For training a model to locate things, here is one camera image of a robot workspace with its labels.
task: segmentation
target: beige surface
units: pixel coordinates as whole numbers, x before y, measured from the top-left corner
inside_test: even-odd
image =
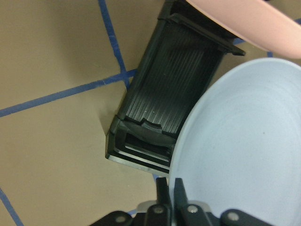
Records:
[[[138,66],[163,0],[107,0],[128,70]],[[273,0],[293,18],[295,1]],[[0,109],[119,72],[97,1],[0,0]],[[266,53],[239,44],[214,81]],[[84,226],[155,199],[151,174],[104,158],[125,87],[100,87],[0,118],[0,187],[25,226]],[[0,203],[0,226],[13,226]]]

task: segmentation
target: screw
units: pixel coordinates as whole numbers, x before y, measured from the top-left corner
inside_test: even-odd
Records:
[[[119,216],[119,217],[116,217],[116,219],[115,219],[115,221],[117,223],[123,223],[123,222],[125,222],[125,220],[126,220],[125,216]]]
[[[230,212],[228,213],[228,219],[233,220],[233,221],[238,221],[239,220],[239,215],[235,212]]]
[[[163,213],[163,208],[161,207],[161,206],[155,206],[154,208],[153,208],[153,211],[155,212],[155,213]]]
[[[198,212],[198,208],[195,205],[190,205],[187,207],[187,211],[189,213],[196,213],[196,212]]]

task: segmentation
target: white plate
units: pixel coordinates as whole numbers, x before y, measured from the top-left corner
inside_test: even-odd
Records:
[[[264,58],[222,76],[197,102],[170,169],[189,200],[217,217],[245,211],[277,226],[301,225],[301,68]]]

